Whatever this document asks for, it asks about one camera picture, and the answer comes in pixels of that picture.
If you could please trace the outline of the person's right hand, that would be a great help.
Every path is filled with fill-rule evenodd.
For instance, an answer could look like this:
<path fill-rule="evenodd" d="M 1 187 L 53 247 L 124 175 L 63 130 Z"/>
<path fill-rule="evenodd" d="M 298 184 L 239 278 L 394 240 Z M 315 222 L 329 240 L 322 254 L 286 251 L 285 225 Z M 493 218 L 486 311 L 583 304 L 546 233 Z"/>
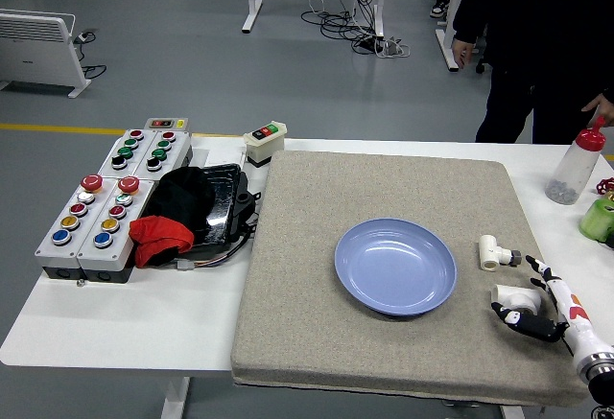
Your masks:
<path fill-rule="evenodd" d="M 471 63 L 475 44 L 475 41 L 467 42 L 459 40 L 457 38 L 453 40 L 452 54 L 454 62 L 457 64 L 459 69 L 464 69 L 468 64 Z"/>

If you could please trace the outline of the person's left hand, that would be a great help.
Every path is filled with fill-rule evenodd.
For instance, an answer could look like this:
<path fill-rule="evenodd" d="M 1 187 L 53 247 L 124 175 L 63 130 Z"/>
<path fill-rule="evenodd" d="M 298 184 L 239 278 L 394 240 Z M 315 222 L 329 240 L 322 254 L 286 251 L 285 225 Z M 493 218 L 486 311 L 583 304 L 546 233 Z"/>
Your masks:
<path fill-rule="evenodd" d="M 603 126 L 608 128 L 613 126 L 614 122 L 614 104 L 612 104 L 603 94 L 599 94 L 590 103 L 588 103 L 582 112 L 592 112 L 591 119 L 587 125 L 591 127 L 599 117 L 603 118 Z"/>

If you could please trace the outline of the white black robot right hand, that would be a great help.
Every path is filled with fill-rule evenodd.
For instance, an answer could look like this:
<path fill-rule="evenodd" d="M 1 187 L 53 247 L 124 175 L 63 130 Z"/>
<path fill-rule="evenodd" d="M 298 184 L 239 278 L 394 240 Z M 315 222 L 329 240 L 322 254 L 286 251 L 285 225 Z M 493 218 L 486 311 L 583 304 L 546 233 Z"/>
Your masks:
<path fill-rule="evenodd" d="M 596 334 L 592 322 L 567 283 L 545 263 L 528 255 L 526 260 L 541 278 L 531 282 L 553 300 L 557 321 L 521 311 L 499 292 L 491 292 L 491 308 L 513 331 L 547 342 L 564 340 L 573 355 L 574 367 L 587 383 L 613 372 L 613 346 Z"/>

